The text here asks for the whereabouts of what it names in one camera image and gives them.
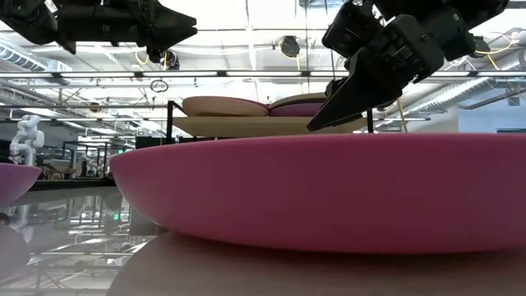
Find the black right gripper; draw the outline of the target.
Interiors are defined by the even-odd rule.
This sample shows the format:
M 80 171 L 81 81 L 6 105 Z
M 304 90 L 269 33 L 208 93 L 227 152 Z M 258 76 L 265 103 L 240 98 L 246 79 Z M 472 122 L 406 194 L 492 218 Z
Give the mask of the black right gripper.
M 326 86 L 326 101 L 307 124 L 310 131 L 352 122 L 362 113 L 391 103 L 411 81 L 422 81 L 445 60 L 473 53 L 473 35 L 453 7 L 443 7 L 422 20 L 396 16 L 381 32 L 380 56 L 360 49 L 350 58 L 348 77 Z

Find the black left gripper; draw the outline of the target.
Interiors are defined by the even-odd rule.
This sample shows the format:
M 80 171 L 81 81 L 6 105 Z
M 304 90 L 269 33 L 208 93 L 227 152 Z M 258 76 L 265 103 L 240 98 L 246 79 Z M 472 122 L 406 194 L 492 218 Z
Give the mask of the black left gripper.
M 166 7 L 160 0 L 64 0 L 56 17 L 58 43 L 70 53 L 76 52 L 78 41 L 143 46 L 154 19 L 156 25 L 170 28 L 153 30 L 152 50 L 167 50 L 197 33 L 194 17 Z

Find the beige plate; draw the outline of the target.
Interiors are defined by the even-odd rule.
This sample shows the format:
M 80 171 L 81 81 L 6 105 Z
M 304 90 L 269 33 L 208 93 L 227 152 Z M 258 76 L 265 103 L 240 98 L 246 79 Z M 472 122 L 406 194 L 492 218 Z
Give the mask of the beige plate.
M 302 94 L 302 95 L 293 95 L 289 97 L 285 97 L 282 99 L 276 100 L 274 103 L 269 105 L 270 109 L 278 108 L 282 105 L 286 105 L 288 103 L 294 103 L 298 101 L 307 101 L 307 102 L 321 102 L 324 103 L 326 100 L 325 93 L 309 93 L 309 94 Z

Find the peach plate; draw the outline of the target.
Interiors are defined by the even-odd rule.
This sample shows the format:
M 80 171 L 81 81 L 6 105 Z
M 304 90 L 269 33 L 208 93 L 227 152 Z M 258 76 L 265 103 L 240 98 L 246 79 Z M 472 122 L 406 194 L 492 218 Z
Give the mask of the peach plate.
M 193 117 L 267 117 L 270 111 L 224 96 L 193 96 L 182 101 L 182 108 Z

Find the wooden shelf with black legs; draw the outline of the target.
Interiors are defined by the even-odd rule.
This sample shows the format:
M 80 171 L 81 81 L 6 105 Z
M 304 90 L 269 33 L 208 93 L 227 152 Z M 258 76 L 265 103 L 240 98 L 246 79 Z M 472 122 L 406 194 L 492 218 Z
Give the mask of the wooden shelf with black legs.
M 310 133 L 307 124 L 311 119 L 312 117 L 270 117 L 269 115 L 267 117 L 193 117 L 186 114 L 184 117 L 174 117 L 173 125 L 193 137 L 296 136 Z

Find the ceiling light strip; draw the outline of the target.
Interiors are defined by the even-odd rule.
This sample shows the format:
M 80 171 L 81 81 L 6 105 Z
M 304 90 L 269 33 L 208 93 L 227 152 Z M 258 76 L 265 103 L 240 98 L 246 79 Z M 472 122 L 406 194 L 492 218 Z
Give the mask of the ceiling light strip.
M 344 77 L 343 71 L 182 71 L 182 72 L 0 72 L 0 79 L 179 78 L 179 77 Z M 526 77 L 526 71 L 438 71 L 431 77 Z

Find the silver ventilation duct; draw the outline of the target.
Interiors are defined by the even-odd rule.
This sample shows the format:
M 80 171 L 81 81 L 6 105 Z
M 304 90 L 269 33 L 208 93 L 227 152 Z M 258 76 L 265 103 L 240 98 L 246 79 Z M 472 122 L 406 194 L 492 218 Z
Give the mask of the silver ventilation duct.
M 499 70 L 484 70 L 476 76 L 459 84 L 445 86 L 435 93 L 425 96 L 415 104 L 404 109 L 404 115 L 419 112 L 430 112 L 437 109 L 447 109 L 453 104 L 469 99 L 481 92 L 490 90 L 497 85 L 497 79 L 505 77 L 526 76 L 526 49 L 521 49 L 501 65 Z

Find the white ceiling vent duct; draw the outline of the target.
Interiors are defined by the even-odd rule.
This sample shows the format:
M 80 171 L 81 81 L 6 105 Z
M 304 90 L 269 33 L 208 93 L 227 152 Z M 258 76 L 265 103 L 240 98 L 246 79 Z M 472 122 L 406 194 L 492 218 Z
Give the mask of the white ceiling vent duct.
M 55 59 L 42 58 L 0 39 L 0 79 L 40 79 L 66 86 L 71 83 L 63 72 L 72 70 Z

